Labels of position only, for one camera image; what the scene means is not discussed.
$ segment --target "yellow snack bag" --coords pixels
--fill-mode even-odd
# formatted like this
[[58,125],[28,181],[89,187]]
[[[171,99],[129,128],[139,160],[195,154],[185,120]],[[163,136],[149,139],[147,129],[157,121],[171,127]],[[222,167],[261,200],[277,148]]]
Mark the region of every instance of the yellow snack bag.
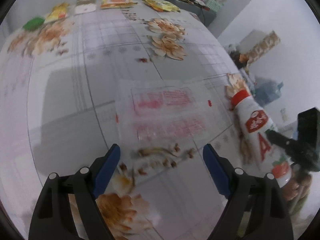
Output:
[[157,11],[180,11],[180,8],[168,1],[165,0],[142,0],[146,5],[151,6],[153,9]]
[[68,6],[67,2],[63,2],[52,8],[52,12],[45,18],[45,22],[56,21],[59,19],[63,19],[68,16]]
[[132,7],[135,4],[137,4],[137,2],[132,2],[132,0],[102,0],[100,8],[128,8]]

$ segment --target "snack bag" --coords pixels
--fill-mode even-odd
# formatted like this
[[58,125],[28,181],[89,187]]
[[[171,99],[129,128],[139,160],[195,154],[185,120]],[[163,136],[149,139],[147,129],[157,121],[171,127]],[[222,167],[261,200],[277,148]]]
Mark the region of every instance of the snack bag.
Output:
[[96,0],[77,0],[75,14],[94,12],[96,8]]
[[132,0],[102,0],[100,8],[101,9],[128,8],[128,7],[132,7],[135,4],[138,4],[138,3],[132,2]]
[[68,6],[69,4],[67,2],[63,2],[62,4],[53,7],[52,12],[45,18],[44,23],[68,17]]
[[163,12],[177,12],[180,11],[180,8],[168,1],[165,0],[142,0],[146,5],[151,6],[154,10]]

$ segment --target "blue gripper pad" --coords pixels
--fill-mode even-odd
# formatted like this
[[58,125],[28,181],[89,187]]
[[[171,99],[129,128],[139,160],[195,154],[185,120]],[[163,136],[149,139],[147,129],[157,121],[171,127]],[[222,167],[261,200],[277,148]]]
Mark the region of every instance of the blue gripper pad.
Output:
[[116,145],[113,149],[111,148],[111,150],[111,152],[107,153],[108,157],[94,180],[94,189],[92,194],[95,198],[105,192],[112,174],[120,160],[120,147]]
[[204,163],[210,172],[210,175],[218,189],[218,192],[221,195],[224,195],[228,199],[231,195],[231,191],[229,187],[230,179],[219,161],[221,157],[219,157],[216,151],[210,146],[211,145],[207,144],[203,148]]

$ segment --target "red bottle cap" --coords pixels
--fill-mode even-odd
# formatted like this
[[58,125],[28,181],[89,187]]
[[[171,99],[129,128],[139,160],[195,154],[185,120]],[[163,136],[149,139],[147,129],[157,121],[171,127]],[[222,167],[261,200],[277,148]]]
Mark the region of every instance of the red bottle cap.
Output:
[[231,103],[233,106],[236,106],[237,104],[239,104],[243,99],[249,97],[249,93],[247,92],[247,90],[243,89],[240,90],[238,93],[236,93],[232,98],[231,98]]

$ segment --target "bottle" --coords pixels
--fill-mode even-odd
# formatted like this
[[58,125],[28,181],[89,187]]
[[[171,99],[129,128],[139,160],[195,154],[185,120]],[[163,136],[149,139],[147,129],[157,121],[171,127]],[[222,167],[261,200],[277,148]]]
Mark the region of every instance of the bottle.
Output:
[[283,82],[279,84],[275,81],[266,82],[255,89],[254,98],[260,106],[264,107],[281,97],[282,87]]
[[279,186],[283,187],[291,177],[288,157],[283,149],[267,139],[267,130],[277,130],[271,118],[246,90],[240,90],[231,99],[239,116],[241,130],[247,140],[257,168],[248,172],[252,176],[264,177],[272,173]]

